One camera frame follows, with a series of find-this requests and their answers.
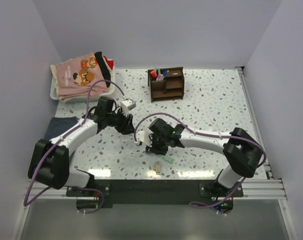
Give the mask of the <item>green transparent case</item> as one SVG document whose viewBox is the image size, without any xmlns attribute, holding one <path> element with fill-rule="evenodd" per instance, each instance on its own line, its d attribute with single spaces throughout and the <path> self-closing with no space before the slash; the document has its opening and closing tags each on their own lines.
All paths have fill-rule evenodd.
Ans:
<svg viewBox="0 0 303 240">
<path fill-rule="evenodd" d="M 172 157 L 170 157 L 170 156 L 167 156 L 167 155 L 161 155 L 161 156 L 159 156 L 159 158 L 160 158 L 161 160 L 163 160 L 163 161 L 169 163 L 169 164 L 173 164 L 174 161 L 175 161 L 174 158 L 172 158 Z"/>
</svg>

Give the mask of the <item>beige eraser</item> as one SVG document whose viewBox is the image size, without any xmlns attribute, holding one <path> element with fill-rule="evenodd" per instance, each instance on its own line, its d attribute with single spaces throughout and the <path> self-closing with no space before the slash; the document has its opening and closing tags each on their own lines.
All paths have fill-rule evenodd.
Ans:
<svg viewBox="0 0 303 240">
<path fill-rule="evenodd" d="M 152 168 L 154 171 L 162 171 L 162 165 L 159 161 L 156 161 Z"/>
</svg>

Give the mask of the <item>brown wooden desk organizer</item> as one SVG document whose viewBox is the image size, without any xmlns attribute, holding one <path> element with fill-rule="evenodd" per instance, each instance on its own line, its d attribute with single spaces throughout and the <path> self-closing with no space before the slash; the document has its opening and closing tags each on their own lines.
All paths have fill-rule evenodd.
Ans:
<svg viewBox="0 0 303 240">
<path fill-rule="evenodd" d="M 151 71 L 147 70 L 147 85 L 149 86 L 151 102 L 167 100 L 183 100 L 185 94 L 185 75 L 183 67 L 160 68 L 161 74 L 169 70 L 165 80 L 152 80 Z"/>
</svg>

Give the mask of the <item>orange black highlighter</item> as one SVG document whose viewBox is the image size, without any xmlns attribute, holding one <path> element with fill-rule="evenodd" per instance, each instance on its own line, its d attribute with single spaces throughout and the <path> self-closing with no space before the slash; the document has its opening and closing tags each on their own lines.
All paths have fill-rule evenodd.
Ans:
<svg viewBox="0 0 303 240">
<path fill-rule="evenodd" d="M 157 79 L 158 74 L 157 74 L 156 71 L 152 70 L 152 71 L 150 72 L 150 75 L 151 75 L 151 79 L 152 79 L 153 81 L 155 81 L 155 80 Z"/>
</svg>

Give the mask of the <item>green capped pen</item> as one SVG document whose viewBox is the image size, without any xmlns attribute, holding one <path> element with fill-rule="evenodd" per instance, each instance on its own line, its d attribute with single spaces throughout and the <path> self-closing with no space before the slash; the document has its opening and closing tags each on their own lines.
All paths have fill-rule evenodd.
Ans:
<svg viewBox="0 0 303 240">
<path fill-rule="evenodd" d="M 161 74 L 161 70 L 160 70 L 160 68 L 157 68 L 157 77 L 159 74 Z"/>
</svg>

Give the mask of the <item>red clear pen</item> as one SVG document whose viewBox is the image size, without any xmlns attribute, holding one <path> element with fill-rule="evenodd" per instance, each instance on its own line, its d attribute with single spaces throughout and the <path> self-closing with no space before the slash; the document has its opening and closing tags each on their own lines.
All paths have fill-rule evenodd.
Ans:
<svg viewBox="0 0 303 240">
<path fill-rule="evenodd" d="M 157 78 L 157 68 L 153 69 L 153 80 L 155 81 Z"/>
</svg>

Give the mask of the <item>blue capped pen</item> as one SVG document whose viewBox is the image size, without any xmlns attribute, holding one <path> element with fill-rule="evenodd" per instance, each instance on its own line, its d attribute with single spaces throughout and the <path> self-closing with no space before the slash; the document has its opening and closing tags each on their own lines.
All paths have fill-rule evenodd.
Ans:
<svg viewBox="0 0 303 240">
<path fill-rule="evenodd" d="M 169 73 L 169 70 L 165 70 L 164 72 L 163 72 L 163 80 L 165 80 L 165 78 L 166 78 L 166 76 L 167 76 L 167 74 Z"/>
</svg>

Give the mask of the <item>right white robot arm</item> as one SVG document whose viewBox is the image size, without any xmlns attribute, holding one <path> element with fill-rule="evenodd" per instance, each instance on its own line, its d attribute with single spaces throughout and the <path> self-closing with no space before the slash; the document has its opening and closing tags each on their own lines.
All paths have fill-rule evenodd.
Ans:
<svg viewBox="0 0 303 240">
<path fill-rule="evenodd" d="M 197 148 L 225 156 L 228 166 L 212 183 L 203 186 L 208 195 L 225 197 L 242 178 L 252 178 L 263 156 L 261 146 L 242 128 L 231 132 L 208 132 L 188 128 L 184 124 L 172 127 L 161 118 L 148 127 L 144 136 L 146 152 L 166 155 L 168 148 Z"/>
</svg>

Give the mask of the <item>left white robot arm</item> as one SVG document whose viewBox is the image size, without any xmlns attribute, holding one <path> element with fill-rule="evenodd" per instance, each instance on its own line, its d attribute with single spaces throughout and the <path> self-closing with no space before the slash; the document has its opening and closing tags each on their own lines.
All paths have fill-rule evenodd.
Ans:
<svg viewBox="0 0 303 240">
<path fill-rule="evenodd" d="M 136 107 L 132 99 L 119 104 L 110 97 L 100 97 L 75 125 L 49 140 L 41 139 L 34 147 L 27 176 L 29 179 L 50 188 L 77 187 L 83 196 L 95 191 L 95 178 L 88 171 L 71 167 L 71 156 L 75 150 L 91 137 L 107 127 L 113 127 L 122 135 L 134 133 L 133 115 Z"/>
</svg>

